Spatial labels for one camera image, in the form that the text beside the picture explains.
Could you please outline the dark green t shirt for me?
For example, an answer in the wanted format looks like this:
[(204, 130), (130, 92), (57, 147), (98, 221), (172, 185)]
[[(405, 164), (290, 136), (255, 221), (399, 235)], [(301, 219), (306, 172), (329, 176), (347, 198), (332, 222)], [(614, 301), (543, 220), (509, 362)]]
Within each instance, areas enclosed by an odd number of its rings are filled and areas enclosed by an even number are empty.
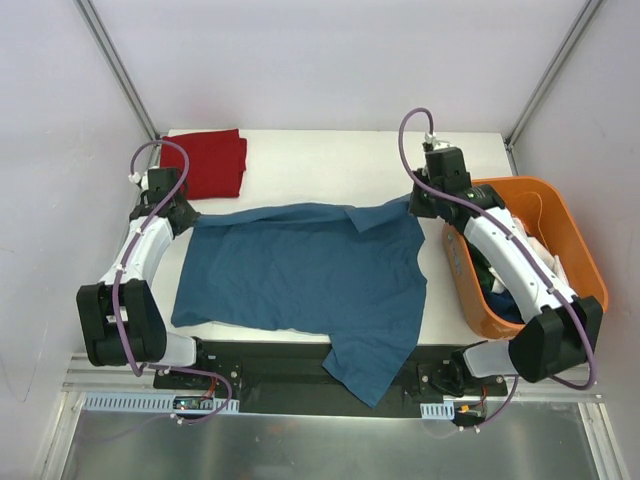
[(490, 293), (501, 293), (503, 291), (502, 284), (492, 273), (489, 261), (473, 245), (470, 246), (469, 252), (481, 289)]

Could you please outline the teal blue t shirt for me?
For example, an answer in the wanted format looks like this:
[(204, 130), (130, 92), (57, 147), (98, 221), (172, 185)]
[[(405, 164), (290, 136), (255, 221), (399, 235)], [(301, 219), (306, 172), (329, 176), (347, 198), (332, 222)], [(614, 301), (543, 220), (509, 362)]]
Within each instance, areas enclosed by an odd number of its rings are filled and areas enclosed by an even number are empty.
[(426, 302), (424, 235), (408, 207), (402, 197), (204, 215), (171, 322), (327, 335), (324, 369), (375, 407), (417, 345)]

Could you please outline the white t shirt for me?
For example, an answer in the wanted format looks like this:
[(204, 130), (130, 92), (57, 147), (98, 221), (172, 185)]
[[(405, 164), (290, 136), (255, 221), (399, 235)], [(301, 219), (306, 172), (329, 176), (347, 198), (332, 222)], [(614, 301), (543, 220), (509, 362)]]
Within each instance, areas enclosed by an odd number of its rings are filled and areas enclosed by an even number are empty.
[[(546, 267), (549, 268), (555, 275), (555, 277), (559, 279), (563, 284), (569, 285), (569, 280), (561, 263), (560, 257), (558, 255), (552, 255), (543, 243), (541, 243), (536, 237), (530, 235), (527, 232), (524, 223), (518, 217), (513, 216), (512, 220), (516, 229), (527, 239), (527, 242), (529, 243), (531, 248), (546, 265)], [(490, 267), (489, 272), (493, 276), (493, 280), (490, 281), (490, 292), (494, 294), (502, 294), (503, 292), (505, 292), (505, 284), (503, 283), (501, 277), (498, 275), (497, 271), (493, 267)]]

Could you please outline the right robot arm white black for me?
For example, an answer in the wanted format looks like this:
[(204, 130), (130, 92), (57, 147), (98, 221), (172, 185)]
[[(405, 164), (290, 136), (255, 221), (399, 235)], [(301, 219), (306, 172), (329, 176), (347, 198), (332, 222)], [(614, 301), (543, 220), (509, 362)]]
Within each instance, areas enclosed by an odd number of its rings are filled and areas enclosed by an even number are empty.
[(510, 340), (481, 342), (461, 351), (450, 369), (452, 387), (473, 394), (489, 376), (520, 376), (530, 383), (585, 363), (587, 390), (596, 381), (594, 350), (603, 308), (580, 297), (548, 268), (522, 234), (498, 191), (475, 185), (463, 152), (453, 146), (423, 143), (425, 166), (410, 173), (414, 187), (410, 212), (440, 218), (473, 245), (494, 268), (512, 295), (524, 322)]

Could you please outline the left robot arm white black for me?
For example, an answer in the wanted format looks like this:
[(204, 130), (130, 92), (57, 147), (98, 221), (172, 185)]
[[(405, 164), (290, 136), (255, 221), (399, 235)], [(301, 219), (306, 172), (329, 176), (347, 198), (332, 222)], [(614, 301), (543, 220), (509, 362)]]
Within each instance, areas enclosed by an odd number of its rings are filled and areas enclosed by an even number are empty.
[(79, 288), (76, 304), (91, 364), (128, 364), (117, 328), (121, 320), (137, 364), (177, 367), (179, 380), (188, 388), (199, 389), (209, 382), (212, 367), (198, 356), (195, 338), (166, 330), (151, 291), (166, 249), (199, 216), (185, 194), (174, 189), (180, 177), (177, 168), (145, 172), (124, 245), (97, 283)]

